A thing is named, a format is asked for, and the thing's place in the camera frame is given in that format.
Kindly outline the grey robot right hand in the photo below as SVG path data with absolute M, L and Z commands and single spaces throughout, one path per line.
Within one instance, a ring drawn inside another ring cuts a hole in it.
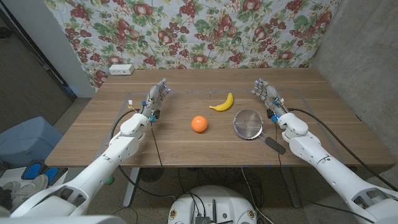
M 264 102 L 267 108 L 267 117 L 273 123 L 276 123 L 282 115 L 289 112 L 284 106 L 283 97 L 269 82 L 259 78 L 254 82 L 254 88 L 251 93 Z

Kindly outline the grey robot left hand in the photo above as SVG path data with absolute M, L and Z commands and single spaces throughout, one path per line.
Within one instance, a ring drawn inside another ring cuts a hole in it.
M 160 117 L 160 107 L 164 98 L 170 93 L 167 88 L 167 79 L 163 78 L 155 84 L 147 94 L 146 100 L 142 102 L 141 114 L 146 116 L 150 122 Z

